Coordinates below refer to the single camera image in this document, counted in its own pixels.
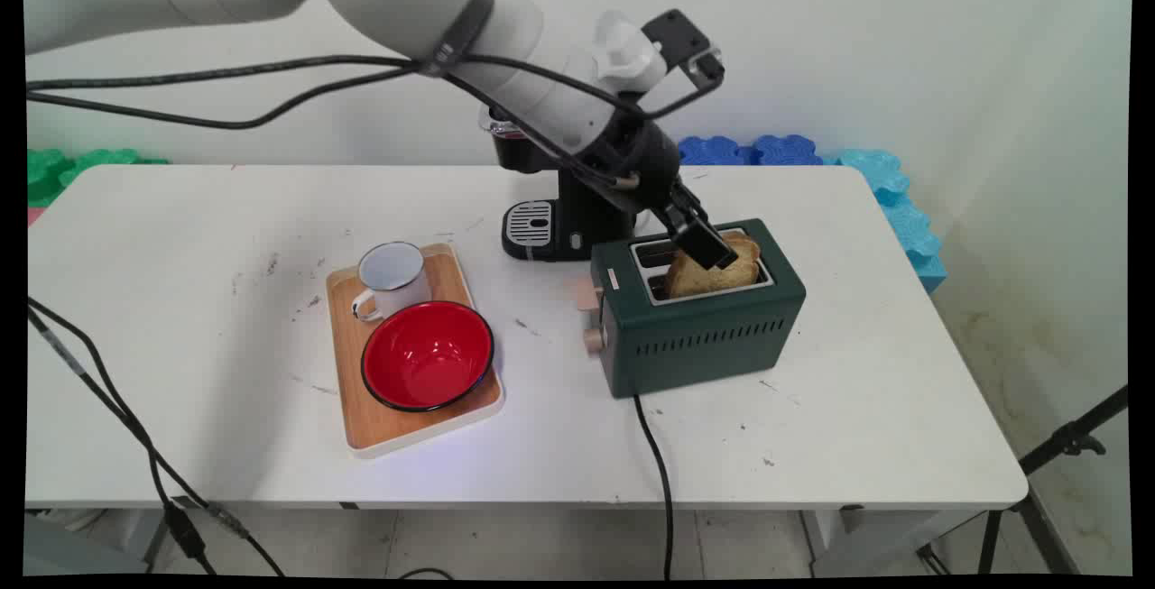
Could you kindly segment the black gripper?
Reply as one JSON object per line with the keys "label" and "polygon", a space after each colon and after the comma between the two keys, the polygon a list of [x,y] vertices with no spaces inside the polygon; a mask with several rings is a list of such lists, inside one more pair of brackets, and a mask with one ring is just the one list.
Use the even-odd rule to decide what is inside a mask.
{"label": "black gripper", "polygon": [[593,142],[578,151],[586,166],[578,181],[625,214],[670,211],[672,243],[705,270],[724,270],[737,252],[710,225],[700,197],[681,182],[675,142],[653,120],[611,115]]}

